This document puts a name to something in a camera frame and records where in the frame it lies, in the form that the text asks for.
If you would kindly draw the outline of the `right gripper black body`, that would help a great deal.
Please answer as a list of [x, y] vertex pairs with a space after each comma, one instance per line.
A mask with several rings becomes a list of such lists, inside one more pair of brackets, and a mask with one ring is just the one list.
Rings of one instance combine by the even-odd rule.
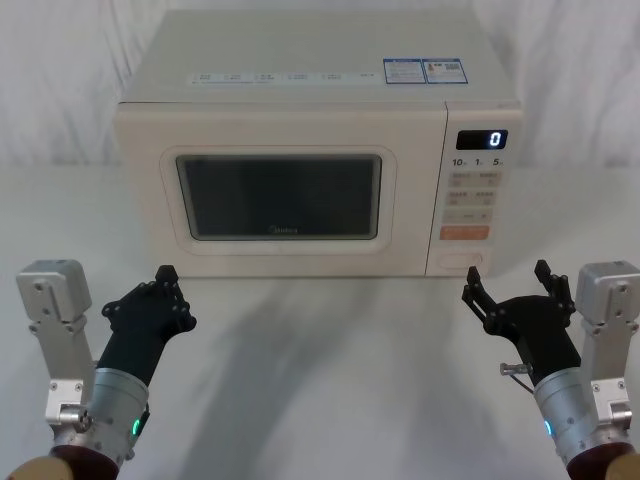
[[540, 295], [515, 297], [490, 310], [485, 332], [515, 346], [536, 387], [549, 375], [581, 365], [581, 357], [566, 331], [574, 312], [571, 300]]

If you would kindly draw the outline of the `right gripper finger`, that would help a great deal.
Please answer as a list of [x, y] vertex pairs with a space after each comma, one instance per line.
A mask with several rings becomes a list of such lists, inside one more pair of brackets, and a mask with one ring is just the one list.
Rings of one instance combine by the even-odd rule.
[[569, 326], [571, 316], [575, 313], [575, 302], [571, 295], [568, 277], [554, 274], [544, 259], [536, 262], [534, 274], [556, 304], [561, 314], [562, 325]]
[[498, 333], [498, 305], [486, 292], [476, 266], [468, 269], [462, 301], [479, 318], [486, 333]]

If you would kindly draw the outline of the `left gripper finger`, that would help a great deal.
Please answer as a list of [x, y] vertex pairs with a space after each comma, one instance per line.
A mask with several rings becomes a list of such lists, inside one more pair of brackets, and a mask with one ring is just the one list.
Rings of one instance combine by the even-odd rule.
[[167, 297], [165, 283], [168, 277], [169, 266], [161, 265], [153, 280], [141, 282], [119, 300], [105, 304], [101, 314], [105, 318], [111, 319], [121, 310], [128, 312], [134, 307], [155, 305]]
[[170, 297], [173, 298], [172, 311], [174, 316], [175, 330], [177, 332], [192, 331], [197, 320], [192, 316], [190, 304], [185, 300], [179, 286], [179, 277], [173, 265], [167, 265], [167, 289]]

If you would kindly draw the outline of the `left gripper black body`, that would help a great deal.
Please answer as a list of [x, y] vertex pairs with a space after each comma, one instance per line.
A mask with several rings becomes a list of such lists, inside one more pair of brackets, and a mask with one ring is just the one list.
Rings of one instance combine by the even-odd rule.
[[177, 311], [159, 299], [121, 299], [106, 304], [111, 337], [98, 360], [98, 369], [127, 373], [146, 387], [151, 383], [166, 343], [176, 333]]

